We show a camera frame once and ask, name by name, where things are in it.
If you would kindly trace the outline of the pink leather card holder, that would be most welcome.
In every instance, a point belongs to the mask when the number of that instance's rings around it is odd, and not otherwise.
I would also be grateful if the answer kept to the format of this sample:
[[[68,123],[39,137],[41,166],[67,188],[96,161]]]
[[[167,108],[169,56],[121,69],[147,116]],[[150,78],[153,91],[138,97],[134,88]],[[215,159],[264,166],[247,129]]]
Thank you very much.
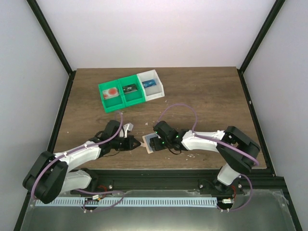
[[[154,152],[154,149],[150,146],[150,139],[159,137],[156,133],[150,133],[147,135],[142,136],[143,144],[142,147],[145,147],[147,150],[147,153],[151,154]]]

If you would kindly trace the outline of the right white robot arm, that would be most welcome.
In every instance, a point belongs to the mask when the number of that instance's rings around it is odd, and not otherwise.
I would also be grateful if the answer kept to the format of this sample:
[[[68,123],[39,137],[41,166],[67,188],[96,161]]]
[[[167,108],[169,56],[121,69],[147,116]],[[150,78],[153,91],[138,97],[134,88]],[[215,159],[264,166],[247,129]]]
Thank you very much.
[[[219,153],[226,164],[213,180],[214,188],[224,193],[240,175],[251,172],[258,165],[260,146],[234,126],[215,132],[197,132],[194,129],[177,131],[167,122],[154,126],[154,133],[143,136],[148,153],[169,150],[177,155],[183,151],[204,150]]]

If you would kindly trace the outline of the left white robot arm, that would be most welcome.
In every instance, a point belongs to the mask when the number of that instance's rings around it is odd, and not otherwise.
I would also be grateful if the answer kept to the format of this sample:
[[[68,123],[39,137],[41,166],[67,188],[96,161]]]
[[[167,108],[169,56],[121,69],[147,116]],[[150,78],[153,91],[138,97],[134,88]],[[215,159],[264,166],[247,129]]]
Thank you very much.
[[[42,152],[24,178],[23,187],[45,204],[68,191],[94,193],[98,188],[97,174],[78,167],[105,156],[112,149],[122,152],[139,147],[141,143],[129,134],[132,128],[131,123],[121,125],[111,120],[104,130],[78,147],[55,154]]]

